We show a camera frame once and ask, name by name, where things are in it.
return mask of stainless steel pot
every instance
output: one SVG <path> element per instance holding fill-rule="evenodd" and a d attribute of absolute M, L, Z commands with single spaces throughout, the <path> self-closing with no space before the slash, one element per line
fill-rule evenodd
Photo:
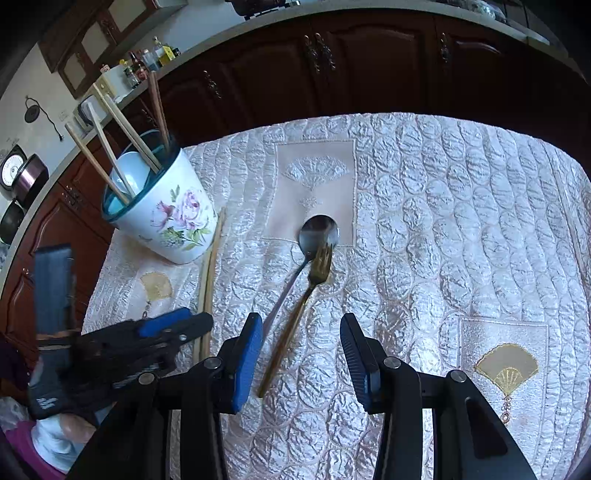
<path fill-rule="evenodd" d="M 49 179 L 49 171 L 37 154 L 33 154 L 18 169 L 12 184 L 12 198 L 28 210 Z"/>

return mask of cabinet door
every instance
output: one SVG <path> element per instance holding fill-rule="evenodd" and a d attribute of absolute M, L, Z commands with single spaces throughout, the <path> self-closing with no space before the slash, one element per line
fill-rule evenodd
<path fill-rule="evenodd" d="M 233 131 L 320 116 L 326 84 L 307 19 L 259 28 L 212 48 L 203 61 Z"/>
<path fill-rule="evenodd" d="M 437 112 L 521 130 L 529 116 L 527 58 L 522 42 L 494 30 L 442 15 Z"/>
<path fill-rule="evenodd" d="M 49 26 L 39 41 L 41 54 L 52 73 L 57 70 L 79 33 L 88 25 L 104 1 L 83 0 L 70 3 L 70 8 Z"/>
<path fill-rule="evenodd" d="M 74 254 L 77 290 L 92 295 L 109 242 L 95 233 L 96 219 L 89 209 L 76 207 L 66 190 L 56 183 L 35 213 L 18 248 L 19 255 L 33 261 L 39 247 L 70 244 Z"/>
<path fill-rule="evenodd" d="M 527 133 L 583 163 L 591 156 L 589 86 L 568 66 L 533 49 L 530 71 L 531 132 Z"/>
<path fill-rule="evenodd" d="M 151 0 L 113 0 L 106 9 L 122 38 L 126 37 L 138 24 L 142 23 L 155 10 Z"/>
<path fill-rule="evenodd" d="M 429 112 L 436 33 L 433 17 L 351 10 L 311 18 L 332 104 L 330 115 Z"/>
<path fill-rule="evenodd" d="M 106 136 L 113 148 L 113 152 L 115 155 L 118 155 L 121 152 L 118 145 L 108 132 L 106 132 Z M 88 144 L 88 147 L 105 171 L 110 173 L 112 169 L 111 162 L 98 139 L 94 138 Z M 94 167 L 82 153 L 76 156 L 66 171 L 61 175 L 59 183 L 68 194 L 68 196 L 63 197 L 64 201 L 73 210 L 80 213 L 84 212 L 85 219 L 96 233 L 106 241 L 110 241 L 113 235 L 113 227 L 107 221 L 103 220 L 101 215 L 101 202 L 103 192 L 105 191 L 105 181 L 98 175 Z"/>
<path fill-rule="evenodd" d="M 221 100 L 207 87 L 206 68 L 199 59 L 190 60 L 160 80 L 168 129 L 182 147 L 231 133 L 223 119 Z"/>
<path fill-rule="evenodd" d="M 66 57 L 67 59 L 59 68 L 60 76 L 72 95 L 78 97 L 90 86 L 94 67 L 79 42 L 72 47 Z"/>
<path fill-rule="evenodd" d="M 0 299 L 0 328 L 27 360 L 37 359 L 33 262 L 15 257 Z"/>
<path fill-rule="evenodd" d="M 99 64 L 99 60 L 106 56 L 116 45 L 109 21 L 99 14 L 82 36 L 80 43 L 90 62 L 93 65 Z"/>

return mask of spoon bowl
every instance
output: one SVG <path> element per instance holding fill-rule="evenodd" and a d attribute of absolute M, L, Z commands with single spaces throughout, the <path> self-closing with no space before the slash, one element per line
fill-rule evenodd
<path fill-rule="evenodd" d="M 327 215 L 314 215 L 306 220 L 298 235 L 298 244 L 307 261 L 316 257 L 322 245 L 335 247 L 339 244 L 339 227 Z"/>

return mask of white cloth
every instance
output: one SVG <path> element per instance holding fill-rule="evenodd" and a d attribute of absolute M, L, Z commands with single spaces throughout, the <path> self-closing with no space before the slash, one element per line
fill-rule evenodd
<path fill-rule="evenodd" d="M 381 418 L 356 401 L 344 312 L 419 371 L 461 368 L 499 415 L 509 402 L 507 428 L 539 478 L 578 464 L 590 441 L 591 184 L 572 158 L 526 135 L 410 113 L 293 121 L 186 151 L 216 208 L 228 207 L 212 352 L 248 312 L 271 311 L 303 259 L 303 220 L 333 215 L 343 237 L 268 395 L 254 389 L 305 274 L 263 345 L 248 402 L 223 419 L 230 478 L 372 478 Z M 196 304 L 197 264 L 171 268 L 115 232 L 85 332 L 138 317 L 150 269 L 176 275 L 163 311 Z M 507 344 L 523 364 L 487 371 L 495 362 L 482 360 Z M 428 415 L 424 428 L 431 478 Z"/>

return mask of chopsticks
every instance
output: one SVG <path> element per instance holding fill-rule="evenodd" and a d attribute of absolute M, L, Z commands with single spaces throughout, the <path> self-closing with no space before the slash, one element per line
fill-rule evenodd
<path fill-rule="evenodd" d="M 123 195 L 123 193 L 121 193 L 121 191 L 117 188 L 113 180 L 111 180 L 111 177 L 109 177 L 107 173 L 103 170 L 103 167 L 100 166 L 100 163 L 97 161 L 95 156 L 90 152 L 90 150 L 88 150 L 88 147 L 84 145 L 84 143 L 82 143 L 82 140 L 80 140 L 78 135 L 76 135 L 76 132 L 74 132 L 74 130 L 68 123 L 66 123 L 66 130 L 74 139 L 74 142 L 76 143 L 76 145 L 78 145 L 80 151 L 85 155 L 85 157 L 92 164 L 92 166 L 95 168 L 98 174 L 103 178 L 103 180 L 106 182 L 109 188 L 113 190 L 113 193 L 117 195 L 119 200 L 121 200 L 121 203 L 123 203 L 123 205 L 129 205 L 129 200 L 127 199 L 127 197 L 125 197 L 125 195 Z"/>
<path fill-rule="evenodd" d="M 109 144 L 109 141 L 107 140 L 107 137 L 105 136 L 105 132 L 103 132 L 103 127 L 100 124 L 99 117 L 96 114 L 95 109 L 92 106 L 92 103 L 88 102 L 86 104 L 86 107 L 88 108 L 88 113 L 90 114 L 90 120 L 95 125 L 96 133 L 99 136 L 100 144 L 105 149 L 105 152 L 107 153 L 107 157 L 109 157 L 109 160 L 111 161 L 111 165 L 113 165 L 113 168 L 115 169 L 115 171 L 117 172 L 117 175 L 119 176 L 119 178 L 123 182 L 123 185 L 125 185 L 125 188 L 127 189 L 127 192 L 129 193 L 129 195 L 131 195 L 132 197 L 135 197 L 134 190 L 131 188 L 131 185 L 127 181 L 127 178 L 125 178 L 125 175 L 123 175 L 121 173 L 121 171 L 119 170 L 119 167 L 117 166 L 117 157 L 115 157 L 115 153 L 113 152 L 113 149 L 111 148 L 111 145 Z"/>
<path fill-rule="evenodd" d="M 205 300 L 203 302 L 203 311 L 213 314 L 213 280 L 216 274 L 216 257 L 217 249 L 220 244 L 220 237 L 222 236 L 222 226 L 226 220 L 226 208 L 222 208 L 217 216 L 216 230 L 213 233 L 212 251 L 209 257 L 209 266 L 207 268 L 207 279 L 205 281 Z M 212 338 L 212 333 L 207 332 L 201 337 L 200 359 L 204 360 L 209 356 L 209 343 Z"/>
<path fill-rule="evenodd" d="M 156 72 L 150 70 L 148 74 L 148 89 L 150 90 L 150 98 L 154 106 L 154 113 L 156 114 L 156 122 L 158 129 L 162 136 L 162 142 L 166 152 L 170 152 L 170 140 L 168 139 L 168 126 L 166 125 L 166 118 L 164 117 L 164 109 L 162 107 L 162 99 L 160 98 L 160 89 L 158 88 L 158 79 Z"/>
<path fill-rule="evenodd" d="M 148 164 L 154 173 L 158 173 L 158 171 L 162 168 L 162 165 L 154 156 L 148 145 L 146 145 L 146 143 L 135 131 L 134 127 L 132 127 L 129 121 L 125 118 L 125 115 L 121 112 L 121 110 L 119 110 L 119 107 L 115 104 L 110 96 L 103 95 L 95 83 L 92 84 L 92 89 L 96 97 L 101 101 L 106 110 L 121 127 L 121 130 L 123 130 L 124 134 L 127 135 L 129 141 L 137 149 L 144 162 Z"/>

